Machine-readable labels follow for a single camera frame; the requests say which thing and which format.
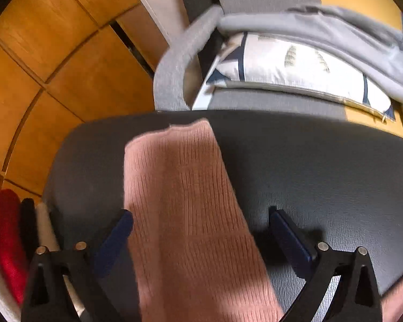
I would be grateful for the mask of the pink knit sweater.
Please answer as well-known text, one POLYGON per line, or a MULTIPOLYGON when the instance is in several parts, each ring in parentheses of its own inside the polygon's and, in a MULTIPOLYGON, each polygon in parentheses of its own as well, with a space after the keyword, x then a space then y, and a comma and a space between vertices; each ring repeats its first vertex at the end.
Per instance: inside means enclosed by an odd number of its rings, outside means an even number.
POLYGON ((249 111, 154 113, 124 153, 143 321, 403 317, 403 139, 249 111), (317 251, 299 278, 269 230, 283 209, 317 251))

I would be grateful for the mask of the light grey folded garment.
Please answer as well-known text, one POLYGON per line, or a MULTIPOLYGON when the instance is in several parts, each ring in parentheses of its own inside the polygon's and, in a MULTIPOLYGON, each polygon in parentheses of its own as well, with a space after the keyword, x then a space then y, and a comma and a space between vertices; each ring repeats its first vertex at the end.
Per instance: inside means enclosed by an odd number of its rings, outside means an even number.
MULTIPOLYGON (((48 206, 46 206, 46 204, 44 204, 43 202, 39 203, 35 207, 35 214, 39 245, 46 246, 49 251, 60 251, 60 247, 56 239, 53 226, 51 224, 48 206)), ((73 306, 78 316, 81 316, 85 310, 84 305, 78 298, 77 293, 75 292, 73 285, 70 283, 69 278, 67 276, 63 276, 63 278, 73 306)))

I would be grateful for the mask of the black folded garment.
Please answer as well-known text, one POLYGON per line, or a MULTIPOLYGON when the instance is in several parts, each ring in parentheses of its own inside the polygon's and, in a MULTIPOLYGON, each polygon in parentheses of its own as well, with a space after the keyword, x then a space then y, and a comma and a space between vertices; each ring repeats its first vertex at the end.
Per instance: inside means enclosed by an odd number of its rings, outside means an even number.
POLYGON ((37 217, 33 199, 26 198, 21 201, 19 235, 27 261, 31 263, 35 251, 39 247, 37 217))

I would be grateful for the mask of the red folded garment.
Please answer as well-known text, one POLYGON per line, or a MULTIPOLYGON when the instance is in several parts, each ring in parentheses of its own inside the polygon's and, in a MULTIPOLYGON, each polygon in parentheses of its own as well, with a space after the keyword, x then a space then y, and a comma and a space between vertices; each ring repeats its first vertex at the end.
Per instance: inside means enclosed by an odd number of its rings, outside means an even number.
POLYGON ((0 272, 20 307, 29 276, 29 263, 19 235, 21 201, 10 189, 0 191, 0 272))

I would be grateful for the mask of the white printed cushion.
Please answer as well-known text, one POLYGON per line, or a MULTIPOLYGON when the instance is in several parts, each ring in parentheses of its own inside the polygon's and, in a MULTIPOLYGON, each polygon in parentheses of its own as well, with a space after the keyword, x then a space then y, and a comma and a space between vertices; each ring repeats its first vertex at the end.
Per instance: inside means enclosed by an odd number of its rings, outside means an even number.
POLYGON ((208 108, 216 89, 265 89, 350 105, 395 119, 403 94, 403 50, 360 34, 335 41, 242 32, 213 60, 193 109, 208 108))

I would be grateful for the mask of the light blue grey hoodie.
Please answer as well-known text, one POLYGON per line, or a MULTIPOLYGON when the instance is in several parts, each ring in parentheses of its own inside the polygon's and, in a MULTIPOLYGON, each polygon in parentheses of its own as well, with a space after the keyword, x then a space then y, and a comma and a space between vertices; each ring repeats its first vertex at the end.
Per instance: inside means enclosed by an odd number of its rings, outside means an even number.
POLYGON ((364 14, 305 4, 276 13, 227 14, 217 28, 222 34, 274 34, 318 47, 364 72, 403 103, 403 32, 364 14))

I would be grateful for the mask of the grey yellow blue chair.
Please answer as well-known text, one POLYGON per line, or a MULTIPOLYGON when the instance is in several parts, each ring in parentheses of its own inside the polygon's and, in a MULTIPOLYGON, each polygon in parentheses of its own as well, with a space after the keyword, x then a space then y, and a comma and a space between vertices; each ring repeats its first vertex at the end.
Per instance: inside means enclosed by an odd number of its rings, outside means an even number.
MULTIPOLYGON (((190 17, 190 26, 170 45, 156 69, 153 80, 154 105, 159 111, 195 110, 194 101, 213 60, 223 43, 234 35, 222 34, 217 28, 220 19, 227 14, 276 13, 300 5, 320 4, 350 9, 403 32, 403 17, 393 0, 183 1, 190 17)), ((396 100, 393 101, 394 120, 381 119, 350 105, 303 94, 265 89, 216 89, 206 109, 303 114, 351 121, 403 137, 403 103, 396 100)))

